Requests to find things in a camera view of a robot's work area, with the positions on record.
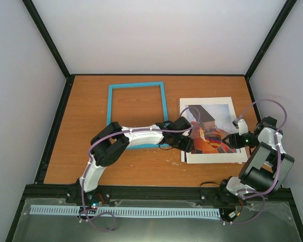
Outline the white picture mat board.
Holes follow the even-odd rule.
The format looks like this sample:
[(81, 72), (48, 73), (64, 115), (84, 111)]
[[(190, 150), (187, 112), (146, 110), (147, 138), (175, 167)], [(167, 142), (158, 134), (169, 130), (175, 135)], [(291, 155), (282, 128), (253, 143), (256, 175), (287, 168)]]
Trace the white picture mat board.
[(192, 126), (190, 137), (194, 150), (181, 153), (188, 164), (245, 163), (245, 148), (229, 148), (223, 139), (238, 130), (233, 125), (236, 114), (231, 97), (181, 98), (180, 111)]

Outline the blue wooden picture frame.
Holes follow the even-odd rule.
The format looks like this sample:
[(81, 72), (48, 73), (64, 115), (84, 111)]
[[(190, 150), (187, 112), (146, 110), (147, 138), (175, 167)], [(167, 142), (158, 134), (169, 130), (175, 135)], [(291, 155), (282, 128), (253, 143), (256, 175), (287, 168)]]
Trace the blue wooden picture frame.
[(141, 83), (125, 83), (125, 84), (110, 84), (108, 89), (108, 102), (107, 102), (107, 125), (111, 123), (112, 114), (112, 98), (113, 90), (121, 88), (141, 88), (141, 87), (159, 87), (161, 92), (161, 101), (164, 120), (168, 120), (168, 110), (165, 96), (165, 87), (163, 82), (141, 82)]

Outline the hot air balloon photo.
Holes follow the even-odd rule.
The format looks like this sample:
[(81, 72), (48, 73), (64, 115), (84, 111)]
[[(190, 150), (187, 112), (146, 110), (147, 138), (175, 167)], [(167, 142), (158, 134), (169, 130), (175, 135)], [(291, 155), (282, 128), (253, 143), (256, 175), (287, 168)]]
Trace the hot air balloon photo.
[(230, 123), (231, 115), (228, 104), (189, 105), (186, 119), (195, 125), (190, 137), (194, 140), (191, 154), (237, 153), (229, 148), (223, 139), (235, 131)]

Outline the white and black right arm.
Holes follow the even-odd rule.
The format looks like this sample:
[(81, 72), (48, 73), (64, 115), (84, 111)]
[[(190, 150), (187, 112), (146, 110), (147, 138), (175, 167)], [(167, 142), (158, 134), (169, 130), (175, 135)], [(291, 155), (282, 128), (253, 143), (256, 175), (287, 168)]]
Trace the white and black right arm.
[(277, 130), (277, 120), (263, 118), (253, 132), (230, 134), (223, 143), (232, 149), (248, 147), (250, 157), (238, 176), (222, 180), (216, 193), (220, 204), (227, 205), (239, 199), (276, 192), (294, 164), (294, 158), (282, 147), (283, 133)]

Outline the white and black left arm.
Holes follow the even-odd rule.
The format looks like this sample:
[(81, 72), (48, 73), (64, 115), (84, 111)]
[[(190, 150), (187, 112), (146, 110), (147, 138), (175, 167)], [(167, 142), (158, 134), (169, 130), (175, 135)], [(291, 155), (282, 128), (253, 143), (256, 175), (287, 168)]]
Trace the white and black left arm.
[(130, 148), (174, 148), (183, 152), (194, 149), (190, 137), (196, 124), (181, 116), (174, 122), (165, 121), (148, 127), (125, 127), (118, 122), (107, 125), (90, 143), (88, 163), (77, 183), (77, 197), (84, 203), (91, 202), (106, 167), (114, 164)]

